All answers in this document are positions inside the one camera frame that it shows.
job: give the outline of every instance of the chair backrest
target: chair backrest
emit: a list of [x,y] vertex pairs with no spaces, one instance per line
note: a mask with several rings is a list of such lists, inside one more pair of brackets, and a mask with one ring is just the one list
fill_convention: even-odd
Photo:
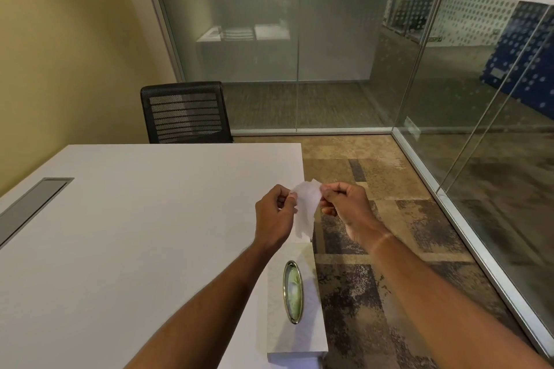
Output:
[[142,109],[150,143],[232,143],[221,82],[145,86]]

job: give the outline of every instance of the gold oval rim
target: gold oval rim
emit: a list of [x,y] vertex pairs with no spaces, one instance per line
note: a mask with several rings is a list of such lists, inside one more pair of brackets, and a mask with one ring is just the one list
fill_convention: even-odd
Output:
[[[298,316],[297,320],[294,320],[293,317],[291,317],[289,313],[289,307],[287,306],[287,268],[289,266],[292,266],[296,268],[296,271],[298,272],[298,277],[300,278],[300,291],[302,296],[302,301],[300,303],[300,315]],[[289,321],[293,324],[298,324],[301,319],[302,315],[304,314],[304,281],[302,280],[302,273],[300,272],[300,268],[298,267],[298,264],[294,261],[287,261],[285,264],[285,269],[282,273],[282,298],[283,298],[283,304],[285,305],[285,312],[287,313],[287,316],[289,317]]]

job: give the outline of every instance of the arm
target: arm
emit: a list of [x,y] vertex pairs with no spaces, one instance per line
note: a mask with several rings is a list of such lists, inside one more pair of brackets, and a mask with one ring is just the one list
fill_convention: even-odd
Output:
[[170,317],[126,368],[217,368],[256,281],[290,234],[295,206],[296,194],[280,185],[257,202],[252,245]]
[[371,212],[363,187],[338,182],[321,190],[322,211],[341,218],[349,237],[371,254],[441,368],[550,368],[393,236]]

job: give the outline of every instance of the blue dotted panel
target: blue dotted panel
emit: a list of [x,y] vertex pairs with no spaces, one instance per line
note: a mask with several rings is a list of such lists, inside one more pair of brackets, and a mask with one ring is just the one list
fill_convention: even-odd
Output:
[[[530,38],[546,9],[547,5],[542,3],[518,3],[494,53],[483,70],[481,75],[483,82],[494,88],[500,87],[502,81],[506,78],[506,73],[525,47],[525,43]],[[551,10],[525,47],[523,56],[502,87],[502,92],[509,94],[521,77],[521,81],[512,96],[552,119],[554,119],[554,68],[552,68],[554,47],[552,47],[552,37],[549,33],[553,26],[554,12]],[[537,52],[537,57],[529,65]],[[529,69],[522,76],[528,65]]]

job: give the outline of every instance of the tabletop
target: tabletop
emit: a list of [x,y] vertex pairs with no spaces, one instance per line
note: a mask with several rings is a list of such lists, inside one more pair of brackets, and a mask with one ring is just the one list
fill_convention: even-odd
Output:
[[[0,213],[43,177],[74,179],[0,249],[5,369],[123,367],[251,242],[255,202],[304,172],[300,144],[70,145]],[[220,368],[272,367],[266,286],[264,272]]]

